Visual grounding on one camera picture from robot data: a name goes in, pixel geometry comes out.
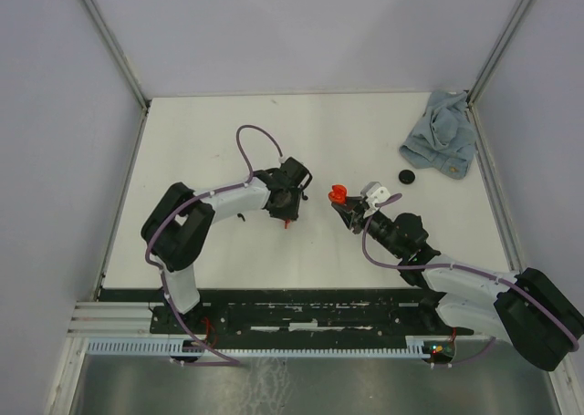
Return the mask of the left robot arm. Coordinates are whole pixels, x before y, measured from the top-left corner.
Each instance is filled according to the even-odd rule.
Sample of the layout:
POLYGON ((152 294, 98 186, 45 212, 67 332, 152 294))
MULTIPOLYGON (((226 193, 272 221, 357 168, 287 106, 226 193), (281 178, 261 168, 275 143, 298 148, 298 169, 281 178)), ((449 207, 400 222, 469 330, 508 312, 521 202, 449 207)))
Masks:
POLYGON ((163 292, 174 308, 171 323, 191 333, 202 322, 194 262, 211 227, 250 211, 265 211, 285 223, 298 218, 305 190, 313 179, 300 161, 289 157, 276 168, 253 171, 243 182, 196 192, 182 182, 168 188, 144 225, 146 261, 159 269, 163 292))

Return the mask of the black earbud charging case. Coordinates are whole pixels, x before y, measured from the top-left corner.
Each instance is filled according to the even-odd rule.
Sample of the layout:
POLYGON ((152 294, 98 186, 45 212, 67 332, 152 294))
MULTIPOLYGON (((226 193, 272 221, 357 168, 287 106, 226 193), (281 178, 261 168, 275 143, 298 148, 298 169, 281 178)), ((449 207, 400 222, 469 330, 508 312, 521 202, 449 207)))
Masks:
POLYGON ((402 170, 399 172, 398 179, 405 185, 412 184, 415 181, 415 173, 411 170, 402 170))

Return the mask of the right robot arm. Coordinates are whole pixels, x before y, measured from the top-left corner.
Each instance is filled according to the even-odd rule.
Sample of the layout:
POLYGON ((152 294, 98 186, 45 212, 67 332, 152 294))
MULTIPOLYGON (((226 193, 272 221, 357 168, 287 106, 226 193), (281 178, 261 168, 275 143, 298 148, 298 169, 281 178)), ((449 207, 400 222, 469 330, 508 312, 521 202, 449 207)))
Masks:
POLYGON ((426 332, 470 329, 509 343, 545 371, 555 370, 567 354, 579 350, 583 315, 543 272, 464 265, 428 245, 429 234, 416 214, 391 219, 381 212, 381 203, 366 196, 331 192, 328 198, 350 231, 399 259, 394 268, 409 285, 440 294, 418 313, 426 332))

